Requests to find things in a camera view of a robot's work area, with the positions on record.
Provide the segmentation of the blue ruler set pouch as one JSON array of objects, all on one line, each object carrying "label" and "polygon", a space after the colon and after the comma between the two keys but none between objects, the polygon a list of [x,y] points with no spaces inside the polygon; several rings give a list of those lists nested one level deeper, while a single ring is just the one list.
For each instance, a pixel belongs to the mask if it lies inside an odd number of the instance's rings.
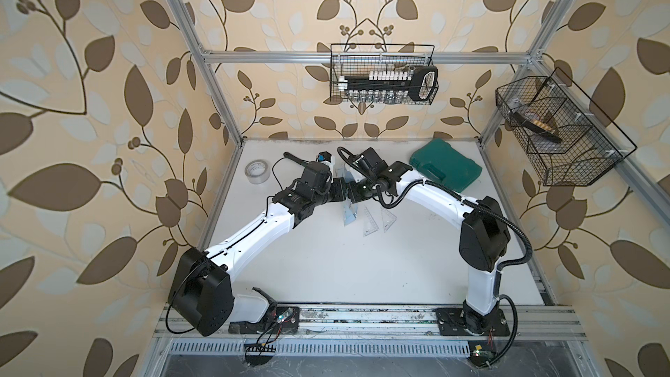
[{"label": "blue ruler set pouch", "polygon": [[[335,172],[338,174],[338,177],[342,177],[345,180],[345,184],[354,183],[354,177],[347,168],[342,165],[336,168]],[[347,227],[349,224],[354,223],[358,217],[358,205],[353,204],[349,197],[343,202],[343,223]]]}]

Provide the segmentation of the clear triangle ruler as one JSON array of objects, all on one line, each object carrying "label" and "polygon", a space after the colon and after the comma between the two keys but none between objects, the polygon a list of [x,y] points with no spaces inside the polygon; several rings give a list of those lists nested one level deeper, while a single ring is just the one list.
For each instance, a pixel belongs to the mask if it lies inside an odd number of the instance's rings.
[{"label": "clear triangle ruler", "polygon": [[366,237],[379,230],[379,225],[374,220],[374,217],[367,206],[363,207],[363,230]]},{"label": "clear triangle ruler", "polygon": [[387,233],[397,221],[397,216],[389,209],[381,209],[381,218],[384,232]]}]

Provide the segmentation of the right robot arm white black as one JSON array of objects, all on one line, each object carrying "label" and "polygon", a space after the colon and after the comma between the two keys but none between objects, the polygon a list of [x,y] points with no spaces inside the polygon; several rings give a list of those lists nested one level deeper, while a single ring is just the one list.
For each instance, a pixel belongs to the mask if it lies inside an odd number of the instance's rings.
[{"label": "right robot arm white black", "polygon": [[362,177],[348,191],[352,201],[374,199],[391,210],[410,200],[460,230],[458,251],[469,267],[469,277],[462,319],[457,325],[472,335],[488,333],[502,298],[504,269],[524,265],[532,258],[532,245],[521,228],[504,216],[496,199],[461,195],[405,162],[387,164],[373,148],[356,155],[338,147],[337,153]]}]

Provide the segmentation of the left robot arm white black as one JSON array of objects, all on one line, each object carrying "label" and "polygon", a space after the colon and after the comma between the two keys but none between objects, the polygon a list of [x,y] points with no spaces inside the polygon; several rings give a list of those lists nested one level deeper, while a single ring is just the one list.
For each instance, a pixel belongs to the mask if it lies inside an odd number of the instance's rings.
[{"label": "left robot arm white black", "polygon": [[277,310],[277,301],[258,287],[251,295],[236,295],[233,283],[279,237],[290,233],[315,209],[345,200],[345,183],[333,176],[333,156],[318,154],[314,162],[288,152],[284,159],[303,168],[287,188],[266,199],[262,213],[244,228],[205,251],[189,249],[180,258],[167,297],[167,313],[177,312],[192,329],[209,336],[225,323],[239,333],[264,333],[293,313]]}]

